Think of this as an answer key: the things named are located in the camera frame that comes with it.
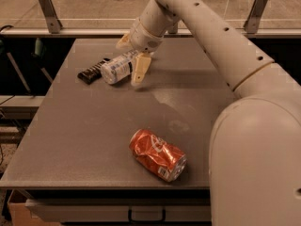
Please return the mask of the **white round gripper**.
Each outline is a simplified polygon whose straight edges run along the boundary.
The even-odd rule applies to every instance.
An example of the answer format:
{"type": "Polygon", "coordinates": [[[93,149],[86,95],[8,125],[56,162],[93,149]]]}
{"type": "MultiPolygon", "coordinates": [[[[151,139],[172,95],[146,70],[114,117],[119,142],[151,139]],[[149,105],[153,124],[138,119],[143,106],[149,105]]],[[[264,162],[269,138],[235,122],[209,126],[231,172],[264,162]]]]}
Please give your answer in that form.
{"type": "Polygon", "coordinates": [[[130,34],[126,33],[117,42],[117,49],[130,50],[132,47],[139,52],[135,57],[134,68],[131,75],[131,84],[138,86],[144,80],[151,64],[151,55],[149,53],[155,52],[163,41],[162,37],[152,35],[140,22],[139,18],[136,18],[131,29],[130,34]]]}

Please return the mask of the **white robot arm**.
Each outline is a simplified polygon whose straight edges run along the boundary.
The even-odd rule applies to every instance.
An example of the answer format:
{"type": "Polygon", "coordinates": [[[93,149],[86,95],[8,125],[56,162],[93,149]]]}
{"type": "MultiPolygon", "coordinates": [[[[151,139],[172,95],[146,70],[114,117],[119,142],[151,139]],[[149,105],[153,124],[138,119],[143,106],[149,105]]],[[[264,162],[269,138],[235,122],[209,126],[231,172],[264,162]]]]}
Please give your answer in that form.
{"type": "Polygon", "coordinates": [[[119,41],[146,54],[183,21],[236,96],[211,133],[213,226],[301,226],[301,88],[276,62],[201,0],[150,0],[119,41]]]}

